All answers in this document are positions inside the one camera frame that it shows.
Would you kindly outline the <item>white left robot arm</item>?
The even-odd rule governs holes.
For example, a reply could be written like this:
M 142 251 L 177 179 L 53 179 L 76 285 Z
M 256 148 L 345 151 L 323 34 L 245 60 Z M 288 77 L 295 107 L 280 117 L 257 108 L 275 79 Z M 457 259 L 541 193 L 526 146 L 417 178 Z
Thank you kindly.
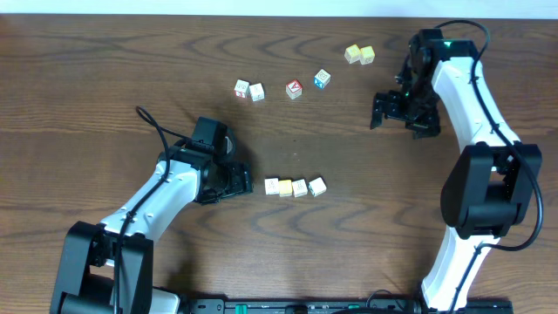
M 253 190 L 246 162 L 173 146 L 144 186 L 98 224 L 65 237 L 52 313 L 186 313 L 188 301 L 153 285 L 154 246 L 191 202 L 214 204 Z

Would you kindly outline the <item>plain wooden block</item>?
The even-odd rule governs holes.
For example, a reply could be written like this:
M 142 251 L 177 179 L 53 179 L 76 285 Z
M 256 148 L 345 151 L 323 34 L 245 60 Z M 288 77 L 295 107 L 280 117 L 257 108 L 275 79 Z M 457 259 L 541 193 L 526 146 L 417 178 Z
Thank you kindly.
M 327 187 L 322 177 L 317 177 L 309 182 L 309 191 L 314 197 L 323 194 L 326 190 Z

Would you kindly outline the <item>yellow number wooden block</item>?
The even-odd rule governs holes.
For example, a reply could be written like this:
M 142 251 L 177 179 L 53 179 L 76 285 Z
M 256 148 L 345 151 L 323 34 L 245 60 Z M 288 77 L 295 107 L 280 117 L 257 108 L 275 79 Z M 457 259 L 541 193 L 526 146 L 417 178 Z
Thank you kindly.
M 292 180 L 278 181 L 279 195 L 281 197 L 290 197 L 293 195 Z

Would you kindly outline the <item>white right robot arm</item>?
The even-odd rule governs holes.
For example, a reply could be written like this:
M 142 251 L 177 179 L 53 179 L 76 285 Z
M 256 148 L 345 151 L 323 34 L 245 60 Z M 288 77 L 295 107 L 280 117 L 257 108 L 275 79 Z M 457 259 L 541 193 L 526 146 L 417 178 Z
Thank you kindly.
M 490 250 L 524 250 L 541 232 L 541 150 L 522 143 L 500 114 L 483 76 L 484 51 L 445 38 L 439 26 L 422 29 L 396 77 L 400 90 L 373 100 L 372 128 L 399 120 L 416 139 L 439 135 L 442 104 L 459 142 L 440 196 L 444 239 L 408 313 L 512 312 L 504 302 L 469 302 L 468 291 Z

